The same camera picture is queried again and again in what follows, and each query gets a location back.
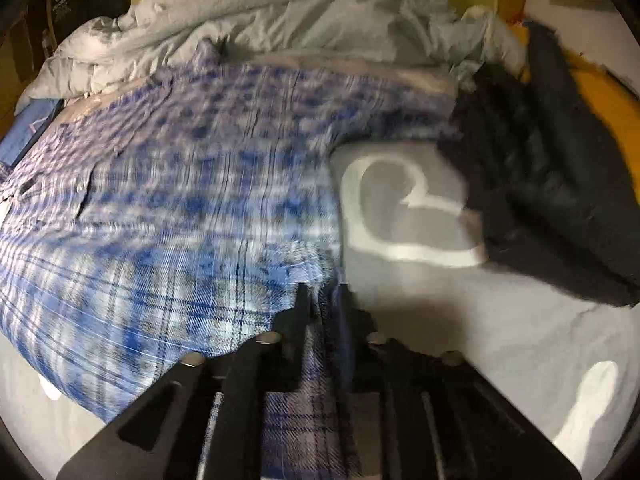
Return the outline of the blue plaid shirt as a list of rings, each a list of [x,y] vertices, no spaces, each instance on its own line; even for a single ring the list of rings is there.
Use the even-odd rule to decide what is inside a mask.
[[[299,392],[268,396],[267,479],[363,466],[321,349],[343,275],[330,156],[447,134],[454,99],[332,70],[221,61],[203,40],[1,179],[1,328],[109,422],[186,352],[218,356],[314,297]]]

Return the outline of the white sock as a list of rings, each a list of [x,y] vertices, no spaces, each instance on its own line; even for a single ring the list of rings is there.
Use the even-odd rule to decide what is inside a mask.
[[[575,403],[553,439],[553,444],[578,469],[582,470],[593,428],[605,414],[616,388],[617,364],[601,361],[582,376],[576,390]]]

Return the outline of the grey bed sheet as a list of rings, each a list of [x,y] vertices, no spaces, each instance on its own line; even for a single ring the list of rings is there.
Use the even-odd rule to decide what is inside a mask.
[[[55,122],[34,146],[55,127],[108,107],[149,78],[94,110]],[[585,300],[492,263],[480,215],[466,204],[468,182],[438,149],[439,142],[460,136],[451,116],[462,91],[406,85],[454,99],[447,134],[360,139],[330,156],[340,199],[343,275],[329,296],[330,332],[321,349],[335,374],[334,390],[346,400],[347,418],[335,356],[335,293],[341,285],[385,337],[429,356],[463,354],[552,443],[585,372],[597,362],[615,362],[615,393],[593,428],[577,479],[637,478],[639,301],[615,307]],[[13,169],[1,164],[1,179]]]

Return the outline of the black puffer jacket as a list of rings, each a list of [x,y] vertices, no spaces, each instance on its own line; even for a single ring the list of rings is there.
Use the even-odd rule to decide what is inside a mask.
[[[459,93],[460,136],[438,144],[469,185],[488,259],[615,307],[639,301],[639,204],[613,133],[554,31],[529,21],[528,81],[495,63]]]

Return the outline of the blue pillow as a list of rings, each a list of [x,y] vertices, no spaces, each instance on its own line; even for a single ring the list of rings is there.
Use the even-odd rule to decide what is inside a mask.
[[[15,117],[14,123],[0,144],[2,164],[13,169],[40,139],[58,116],[64,101],[41,99],[32,101]]]

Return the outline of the yellow pillow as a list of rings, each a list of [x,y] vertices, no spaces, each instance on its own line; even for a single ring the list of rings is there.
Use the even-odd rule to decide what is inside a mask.
[[[639,97],[603,66],[563,48],[535,21],[509,25],[526,47],[523,78],[549,130],[552,150],[575,180],[609,180],[639,192]]]

